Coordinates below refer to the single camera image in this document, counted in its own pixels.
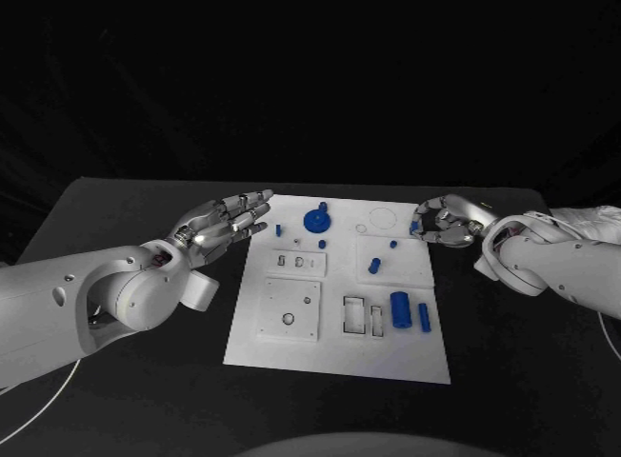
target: circular hole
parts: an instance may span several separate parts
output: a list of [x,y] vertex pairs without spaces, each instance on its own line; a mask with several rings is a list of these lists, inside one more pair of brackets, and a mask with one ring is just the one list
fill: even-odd
[[52,297],[56,305],[61,307],[67,303],[67,292],[64,291],[64,288],[55,288],[52,290]]

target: small blue block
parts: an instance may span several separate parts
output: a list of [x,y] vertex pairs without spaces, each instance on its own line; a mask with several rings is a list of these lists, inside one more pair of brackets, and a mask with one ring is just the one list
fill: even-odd
[[430,327],[430,314],[427,313],[427,305],[420,303],[417,305],[417,313],[420,314],[420,327],[425,333],[432,331]]
[[380,269],[380,265],[381,265],[381,260],[375,257],[373,259],[373,263],[370,264],[370,268],[368,268],[368,271],[373,273],[373,274],[377,274],[377,271]]

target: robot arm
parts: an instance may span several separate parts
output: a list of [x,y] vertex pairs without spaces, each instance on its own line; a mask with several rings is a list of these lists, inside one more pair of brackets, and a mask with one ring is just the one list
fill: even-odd
[[204,311],[218,283],[194,269],[266,229],[273,192],[194,209],[162,240],[0,269],[0,387],[156,327],[179,302]]
[[552,288],[575,304],[621,319],[621,246],[576,239],[530,215],[500,219],[489,207],[458,195],[425,202],[413,221],[429,209],[439,209],[440,231],[414,229],[416,238],[463,248],[484,237],[475,268],[491,279],[531,296]]

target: white base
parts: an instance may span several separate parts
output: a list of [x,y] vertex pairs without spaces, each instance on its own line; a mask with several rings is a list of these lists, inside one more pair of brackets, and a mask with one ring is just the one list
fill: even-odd
[[[451,384],[435,289],[365,285],[357,282],[357,236],[362,236],[358,235],[362,227],[364,235],[378,235],[399,241],[397,248],[388,250],[396,251],[400,259],[414,255],[409,254],[409,249],[404,250],[406,242],[417,243],[426,249],[426,244],[413,240],[409,235],[416,205],[290,195],[274,195],[269,202],[272,211],[263,221],[272,229],[251,239],[224,364]],[[321,202],[328,204],[331,228],[325,233],[315,234],[303,227],[303,215],[318,208]],[[388,212],[381,210],[374,213],[377,218],[373,217],[375,209],[390,209],[396,217],[391,218]],[[276,224],[280,224],[283,229],[280,237],[276,237],[273,229]],[[325,249],[318,247],[321,240],[326,241]],[[267,272],[263,263],[269,261],[273,249],[323,252],[325,278],[277,276]],[[425,271],[429,270],[432,274],[427,261],[429,257],[417,259]],[[322,283],[318,342],[257,336],[260,301],[267,277]],[[413,321],[409,329],[394,328],[391,322],[388,297],[390,293],[399,290],[409,294]],[[344,335],[344,297],[360,297],[365,300],[367,328],[365,335],[360,338]],[[430,333],[420,330],[419,303],[427,304]],[[381,307],[383,338],[373,337],[371,306]]]

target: dark tabletop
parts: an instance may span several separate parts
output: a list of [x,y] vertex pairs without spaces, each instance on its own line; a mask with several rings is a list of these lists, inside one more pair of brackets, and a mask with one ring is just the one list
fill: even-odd
[[[80,179],[20,262],[140,245],[205,201],[267,188],[412,203],[453,192],[500,215],[547,211],[530,189]],[[430,246],[451,386],[224,366],[247,249],[234,245],[202,268],[221,283],[208,312],[179,306],[158,328],[87,357],[0,455],[233,455],[334,431],[427,435],[513,455],[621,455],[621,363],[596,314],[550,291],[526,297],[492,282],[472,268],[476,247]],[[0,398],[0,438],[69,371]]]

